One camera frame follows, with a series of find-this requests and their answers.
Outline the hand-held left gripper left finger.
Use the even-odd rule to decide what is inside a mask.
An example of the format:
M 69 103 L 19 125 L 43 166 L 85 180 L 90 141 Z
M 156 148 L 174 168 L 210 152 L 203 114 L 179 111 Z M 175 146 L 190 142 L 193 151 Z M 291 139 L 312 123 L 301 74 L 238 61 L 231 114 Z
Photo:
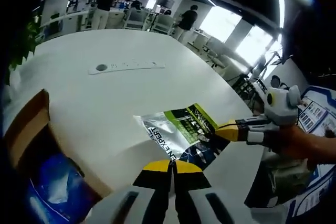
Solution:
M 169 206 L 172 162 L 148 163 L 132 185 L 104 197 L 86 223 L 163 223 Z

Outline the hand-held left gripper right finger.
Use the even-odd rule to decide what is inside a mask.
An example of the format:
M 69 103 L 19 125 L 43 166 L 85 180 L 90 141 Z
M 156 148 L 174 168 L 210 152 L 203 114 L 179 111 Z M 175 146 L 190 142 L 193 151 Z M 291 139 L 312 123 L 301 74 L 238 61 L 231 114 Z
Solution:
M 257 223 L 245 204 L 226 190 L 212 187 L 196 165 L 176 161 L 173 177 L 180 223 Z

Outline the person's right hand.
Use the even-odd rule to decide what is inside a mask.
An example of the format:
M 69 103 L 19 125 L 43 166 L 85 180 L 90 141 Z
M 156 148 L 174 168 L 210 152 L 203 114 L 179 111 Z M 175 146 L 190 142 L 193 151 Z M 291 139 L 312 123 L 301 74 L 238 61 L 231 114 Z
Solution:
M 314 160 L 315 136 L 298 126 L 283 127 L 265 134 L 266 145 L 275 153 L 292 159 Z

